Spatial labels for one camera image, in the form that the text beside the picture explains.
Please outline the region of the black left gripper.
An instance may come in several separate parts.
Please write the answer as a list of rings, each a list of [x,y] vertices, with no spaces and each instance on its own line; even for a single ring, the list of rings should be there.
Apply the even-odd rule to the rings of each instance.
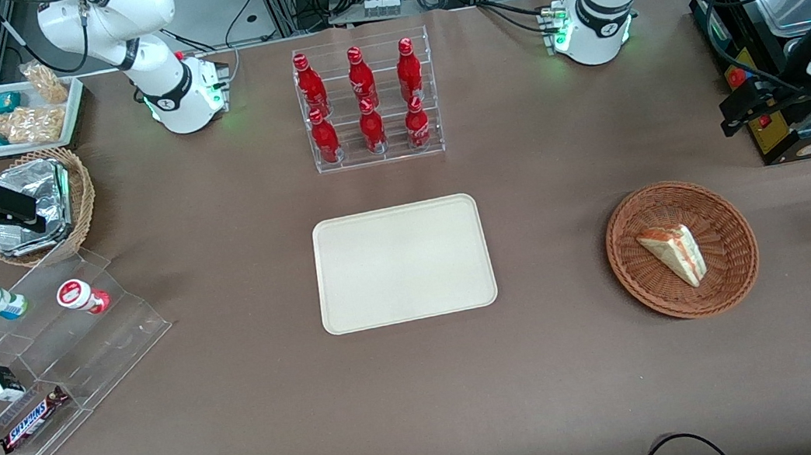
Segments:
[[[811,75],[744,82],[729,94],[730,109],[722,109],[722,133],[734,137],[743,128],[766,127],[803,121],[811,113]]]

